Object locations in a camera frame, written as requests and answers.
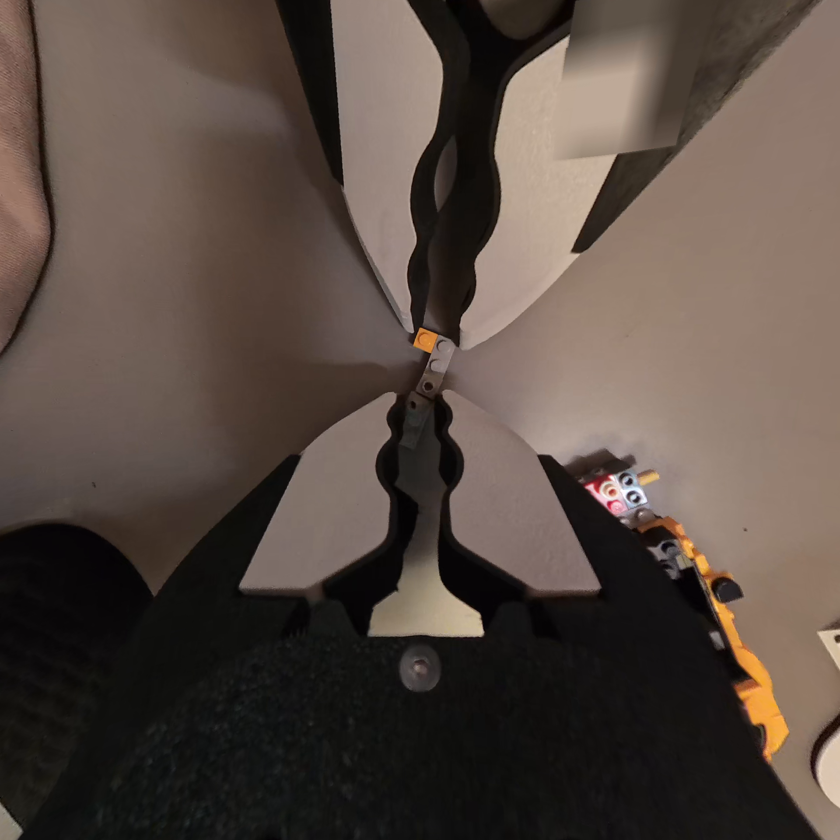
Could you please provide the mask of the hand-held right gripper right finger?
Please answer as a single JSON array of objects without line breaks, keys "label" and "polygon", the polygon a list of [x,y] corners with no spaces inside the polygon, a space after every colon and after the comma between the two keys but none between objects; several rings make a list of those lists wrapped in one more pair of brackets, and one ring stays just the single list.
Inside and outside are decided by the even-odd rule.
[{"label": "hand-held right gripper right finger", "polygon": [[602,590],[537,452],[455,391],[436,400],[445,485],[438,568],[488,630],[508,603],[597,597]]}]

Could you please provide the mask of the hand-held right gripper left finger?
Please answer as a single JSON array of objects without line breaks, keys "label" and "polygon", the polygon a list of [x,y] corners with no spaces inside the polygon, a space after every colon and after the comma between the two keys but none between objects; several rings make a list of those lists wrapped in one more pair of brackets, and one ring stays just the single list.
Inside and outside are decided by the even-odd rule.
[{"label": "hand-held right gripper left finger", "polygon": [[397,486],[405,398],[386,392],[300,454],[239,583],[254,596],[329,600],[355,631],[394,594],[418,505]]}]

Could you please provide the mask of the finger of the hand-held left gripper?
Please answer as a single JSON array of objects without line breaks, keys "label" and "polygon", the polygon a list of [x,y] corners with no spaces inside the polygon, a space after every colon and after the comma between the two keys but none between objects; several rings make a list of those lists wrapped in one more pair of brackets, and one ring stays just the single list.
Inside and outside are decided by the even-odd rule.
[{"label": "finger of the hand-held left gripper", "polygon": [[341,185],[353,230],[394,314],[413,332],[409,266],[417,167],[438,124],[446,2],[331,1]]},{"label": "finger of the hand-held left gripper", "polygon": [[462,350],[504,330],[572,265],[613,168],[615,154],[557,154],[569,41],[503,40],[470,72],[444,206],[455,250],[449,318]]}]

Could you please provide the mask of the grey lego plate orange ends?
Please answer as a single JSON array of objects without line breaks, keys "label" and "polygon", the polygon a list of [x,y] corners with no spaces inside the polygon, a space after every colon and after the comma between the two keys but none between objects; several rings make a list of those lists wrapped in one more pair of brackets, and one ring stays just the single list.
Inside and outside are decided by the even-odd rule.
[{"label": "grey lego plate orange ends", "polygon": [[[434,371],[435,373],[446,375],[449,364],[452,361],[455,351],[457,349],[457,345],[452,339],[440,333],[433,332],[429,329],[424,328],[420,328],[417,331],[416,337],[413,342],[413,347],[427,354],[425,367],[418,383],[421,381],[421,378],[424,375],[425,371]],[[416,384],[412,392],[417,391],[418,383]],[[401,439],[401,446],[403,446],[405,449],[414,450],[417,447],[421,436],[424,433],[426,422],[432,414],[433,407],[434,405],[432,406],[430,413],[425,417],[424,422],[421,422],[420,424],[411,423],[406,418],[405,407],[405,416],[403,420]]]}]

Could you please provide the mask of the yellow lego car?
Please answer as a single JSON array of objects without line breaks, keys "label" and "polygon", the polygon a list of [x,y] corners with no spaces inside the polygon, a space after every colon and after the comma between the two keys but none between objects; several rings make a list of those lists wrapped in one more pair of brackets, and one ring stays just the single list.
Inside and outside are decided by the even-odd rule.
[{"label": "yellow lego car", "polygon": [[768,669],[737,629],[732,606],[744,597],[741,585],[729,572],[714,569],[677,520],[650,507],[645,488],[659,479],[656,470],[639,469],[630,460],[609,457],[574,470],[573,476],[637,537],[699,616],[758,749],[771,763],[790,730]]}]

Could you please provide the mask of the person's pink garment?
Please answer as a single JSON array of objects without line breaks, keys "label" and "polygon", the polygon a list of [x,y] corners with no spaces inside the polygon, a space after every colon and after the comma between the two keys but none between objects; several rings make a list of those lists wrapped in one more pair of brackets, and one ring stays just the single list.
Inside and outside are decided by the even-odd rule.
[{"label": "person's pink garment", "polygon": [[1,351],[35,294],[52,223],[32,3],[1,2]]}]

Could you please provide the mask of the white book stand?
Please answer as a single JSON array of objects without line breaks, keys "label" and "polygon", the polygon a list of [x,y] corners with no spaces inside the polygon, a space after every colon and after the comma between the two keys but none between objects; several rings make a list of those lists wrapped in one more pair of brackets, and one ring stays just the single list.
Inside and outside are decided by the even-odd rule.
[{"label": "white book stand", "polygon": [[812,775],[827,800],[839,808],[839,725],[827,728],[815,741]]}]

